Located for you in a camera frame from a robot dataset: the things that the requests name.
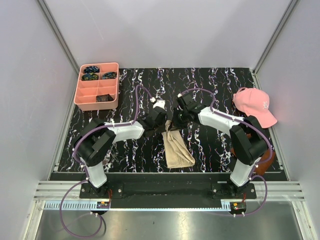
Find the beige cloth napkin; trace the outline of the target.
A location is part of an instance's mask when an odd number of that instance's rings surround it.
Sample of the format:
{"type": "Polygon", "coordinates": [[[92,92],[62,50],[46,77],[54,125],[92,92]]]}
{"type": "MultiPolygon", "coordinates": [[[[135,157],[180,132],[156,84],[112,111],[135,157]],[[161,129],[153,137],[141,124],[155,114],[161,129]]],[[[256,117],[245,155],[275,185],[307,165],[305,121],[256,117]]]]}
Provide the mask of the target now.
{"type": "Polygon", "coordinates": [[[166,165],[169,169],[186,168],[195,165],[196,160],[189,152],[179,130],[169,130],[171,121],[167,120],[162,132],[166,165]]]}

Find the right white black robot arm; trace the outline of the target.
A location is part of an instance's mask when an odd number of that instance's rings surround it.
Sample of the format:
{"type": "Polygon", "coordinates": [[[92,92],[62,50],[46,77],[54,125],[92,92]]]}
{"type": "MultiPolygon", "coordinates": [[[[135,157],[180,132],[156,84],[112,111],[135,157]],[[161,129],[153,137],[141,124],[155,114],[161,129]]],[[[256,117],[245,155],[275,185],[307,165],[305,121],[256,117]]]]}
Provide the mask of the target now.
{"type": "Polygon", "coordinates": [[[245,192],[245,185],[252,179],[258,162],[267,152],[272,152],[269,139],[254,116],[246,118],[233,116],[197,103],[193,97],[184,92],[177,96],[178,107],[174,109],[171,128],[184,129],[189,123],[214,128],[227,134],[232,143],[236,163],[227,185],[228,195],[239,198],[245,192]]]}

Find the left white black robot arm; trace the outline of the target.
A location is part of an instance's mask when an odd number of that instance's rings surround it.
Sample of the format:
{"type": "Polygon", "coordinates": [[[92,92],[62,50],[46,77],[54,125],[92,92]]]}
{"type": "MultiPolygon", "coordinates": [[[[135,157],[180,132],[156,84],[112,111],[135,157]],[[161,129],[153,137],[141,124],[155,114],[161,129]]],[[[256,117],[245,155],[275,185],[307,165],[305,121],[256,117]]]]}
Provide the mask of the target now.
{"type": "Polygon", "coordinates": [[[135,121],[115,124],[92,120],[75,141],[72,154],[84,167],[85,179],[91,183],[90,192],[97,198],[108,193],[103,160],[115,143],[151,137],[164,127],[166,121],[165,101],[155,98],[149,113],[135,121]]]}

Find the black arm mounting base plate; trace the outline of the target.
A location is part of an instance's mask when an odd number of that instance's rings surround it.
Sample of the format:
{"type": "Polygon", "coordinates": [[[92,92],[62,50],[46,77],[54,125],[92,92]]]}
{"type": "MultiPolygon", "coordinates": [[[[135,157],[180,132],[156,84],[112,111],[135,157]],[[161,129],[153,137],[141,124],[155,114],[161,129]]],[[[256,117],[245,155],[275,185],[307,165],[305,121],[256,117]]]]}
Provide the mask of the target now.
{"type": "Polygon", "coordinates": [[[222,200],[256,200],[253,183],[236,190],[228,173],[108,173],[99,189],[80,187],[81,199],[111,198],[112,209],[213,209],[222,200]]]}

